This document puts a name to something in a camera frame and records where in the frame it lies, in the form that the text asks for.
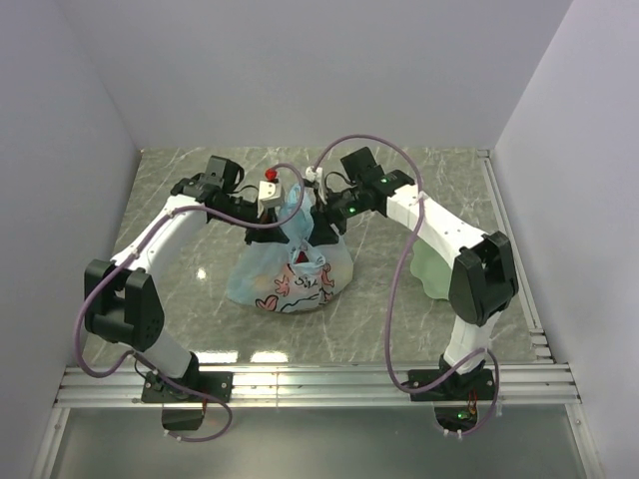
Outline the light blue plastic bag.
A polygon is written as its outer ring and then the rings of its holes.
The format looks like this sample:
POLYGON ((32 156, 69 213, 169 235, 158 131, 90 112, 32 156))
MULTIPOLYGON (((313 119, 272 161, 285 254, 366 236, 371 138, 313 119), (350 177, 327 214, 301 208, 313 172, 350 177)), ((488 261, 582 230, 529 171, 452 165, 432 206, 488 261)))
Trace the light blue plastic bag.
POLYGON ((287 244, 247 245, 227 283, 229 300, 277 313, 316 309, 334 299, 352 281, 353 260, 343 237, 338 244, 312 246, 312 201, 300 187, 287 193, 284 204, 273 210, 278 220, 301 208, 281 226, 287 244))

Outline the green leaf-shaped plate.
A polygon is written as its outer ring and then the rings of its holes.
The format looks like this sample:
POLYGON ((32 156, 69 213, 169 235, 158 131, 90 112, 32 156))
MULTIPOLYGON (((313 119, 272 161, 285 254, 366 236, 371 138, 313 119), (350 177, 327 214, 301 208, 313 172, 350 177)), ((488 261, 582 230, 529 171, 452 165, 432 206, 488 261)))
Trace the green leaf-shaped plate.
POLYGON ((412 247, 410 273, 417 278, 424 293, 434 300, 448 300, 452 270, 440 254, 422 239, 412 247))

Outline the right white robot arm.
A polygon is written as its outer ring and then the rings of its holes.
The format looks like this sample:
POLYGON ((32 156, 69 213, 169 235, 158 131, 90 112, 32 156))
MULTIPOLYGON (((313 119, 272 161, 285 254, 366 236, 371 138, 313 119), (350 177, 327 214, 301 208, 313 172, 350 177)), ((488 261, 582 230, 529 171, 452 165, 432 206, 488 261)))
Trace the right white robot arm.
POLYGON ((385 172, 369 148, 340 162, 351 183, 341 192, 326 188, 319 165, 305 173, 329 223, 344 229, 346 220, 365 211, 377 212, 409 229, 410 243, 422 240, 451 270, 448 301, 455 321, 440 358, 439 377, 424 385, 400 382, 389 365, 392 383, 408 394, 441 387, 448 397, 465 396, 492 353, 490 336, 497 320, 518 293, 510 239, 500 231, 488 234, 475 228, 441 206, 425 193, 419 173, 385 172))

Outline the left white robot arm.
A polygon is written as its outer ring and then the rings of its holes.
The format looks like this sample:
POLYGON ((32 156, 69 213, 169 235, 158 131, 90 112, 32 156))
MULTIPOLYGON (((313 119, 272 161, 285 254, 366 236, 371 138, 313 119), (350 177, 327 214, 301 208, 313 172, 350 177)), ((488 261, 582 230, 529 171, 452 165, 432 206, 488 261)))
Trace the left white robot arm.
POLYGON ((285 199, 277 169, 269 170, 253 201, 236 192, 244 177, 239 164, 211 157, 204 172, 172 187, 158 215, 131 244, 109 260, 89 263, 85 299, 73 331, 74 358, 87 375, 105 378, 117 368, 98 371, 88 365, 80 341, 83 331, 126 345, 123 355, 145 364, 177 400, 206 396, 197 355, 165 328, 155 280, 190 238, 213 220, 249 233, 275 230, 285 223, 276 213, 285 199))

